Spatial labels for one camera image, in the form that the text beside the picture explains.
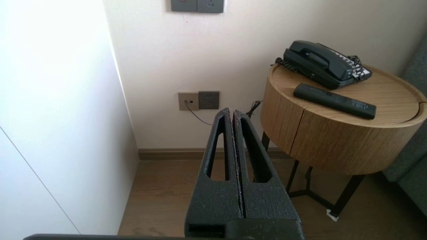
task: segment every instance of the telephone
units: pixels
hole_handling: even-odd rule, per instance
[[[357,56],[345,56],[322,44],[297,40],[276,63],[329,88],[337,89],[364,81],[372,72],[362,66]]]

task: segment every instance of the wooden tabletop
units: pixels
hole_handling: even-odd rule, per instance
[[[300,83],[321,85],[276,64],[261,112],[267,136],[313,167],[366,174],[387,167],[427,118],[427,99],[403,79],[374,67],[372,77],[332,92],[377,106],[373,120],[293,96]]]

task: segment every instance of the remote control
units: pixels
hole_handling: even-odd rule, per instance
[[[366,119],[374,119],[377,110],[375,105],[331,93],[304,83],[295,88],[294,96]]]

